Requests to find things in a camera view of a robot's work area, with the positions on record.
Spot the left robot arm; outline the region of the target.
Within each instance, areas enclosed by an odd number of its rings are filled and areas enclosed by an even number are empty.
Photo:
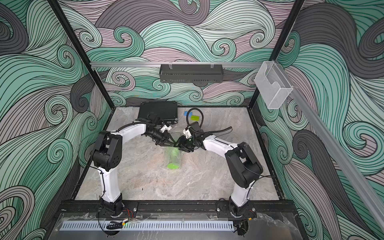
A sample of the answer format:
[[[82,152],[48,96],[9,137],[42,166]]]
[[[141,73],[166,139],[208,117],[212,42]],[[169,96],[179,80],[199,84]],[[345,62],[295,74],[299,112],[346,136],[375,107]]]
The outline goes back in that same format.
[[[174,141],[170,135],[171,129],[167,124],[133,122],[112,132],[99,132],[91,152],[91,160],[101,172],[101,205],[112,212],[113,216],[119,216],[124,208],[117,170],[122,160],[123,144],[145,135],[151,137],[157,145],[172,147]]]

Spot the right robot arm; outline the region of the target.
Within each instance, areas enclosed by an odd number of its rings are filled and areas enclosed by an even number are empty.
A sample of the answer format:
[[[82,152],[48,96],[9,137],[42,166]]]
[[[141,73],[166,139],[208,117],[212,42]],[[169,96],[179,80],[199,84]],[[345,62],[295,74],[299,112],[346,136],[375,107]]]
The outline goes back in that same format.
[[[229,207],[234,216],[240,216],[248,204],[252,186],[262,177],[264,169],[248,143],[230,143],[216,136],[217,133],[231,129],[228,127],[224,130],[204,132],[187,127],[174,147],[187,153],[203,149],[226,160],[231,177],[235,182],[234,190],[229,198]]]

